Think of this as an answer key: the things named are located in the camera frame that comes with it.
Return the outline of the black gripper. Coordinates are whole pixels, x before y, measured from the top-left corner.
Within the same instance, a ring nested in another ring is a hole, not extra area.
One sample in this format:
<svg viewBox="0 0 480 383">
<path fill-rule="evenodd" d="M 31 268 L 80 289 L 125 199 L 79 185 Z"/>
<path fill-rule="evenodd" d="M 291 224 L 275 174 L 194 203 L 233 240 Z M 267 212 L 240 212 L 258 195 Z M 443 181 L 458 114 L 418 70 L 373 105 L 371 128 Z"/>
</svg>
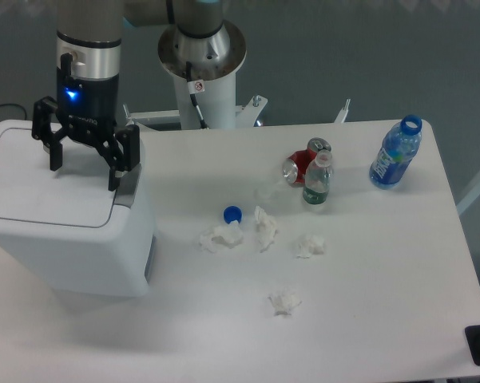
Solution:
<svg viewBox="0 0 480 383">
<path fill-rule="evenodd" d="M 130 172 L 140 163 L 140 128 L 126 125 L 116 132 L 116 109 L 119 76 L 85 79 L 66 75 L 57 69 L 57 101 L 43 97 L 34 103 L 31 135 L 40 140 L 50 156 L 50 170 L 63 165 L 61 141 L 69 137 L 94 146 L 109 165 L 108 190 L 115 191 L 121 182 L 117 172 Z M 52 116 L 61 127 L 53 132 Z"/>
</svg>

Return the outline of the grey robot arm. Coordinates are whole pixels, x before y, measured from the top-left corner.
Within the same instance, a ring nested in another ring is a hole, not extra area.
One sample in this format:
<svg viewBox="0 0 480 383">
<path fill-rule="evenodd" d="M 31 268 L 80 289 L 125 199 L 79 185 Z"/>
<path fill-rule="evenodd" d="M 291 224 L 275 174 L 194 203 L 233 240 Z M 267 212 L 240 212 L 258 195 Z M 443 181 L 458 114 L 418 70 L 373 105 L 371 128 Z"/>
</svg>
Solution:
<svg viewBox="0 0 480 383">
<path fill-rule="evenodd" d="M 31 134 L 52 171 L 63 164 L 64 139 L 96 149 L 109 190 L 140 163 L 140 129 L 116 121 L 124 24 L 165 27 L 157 52 L 184 129 L 236 127 L 236 73 L 246 58 L 244 36 L 220 1 L 58 2 L 57 92 L 34 104 Z"/>
</svg>

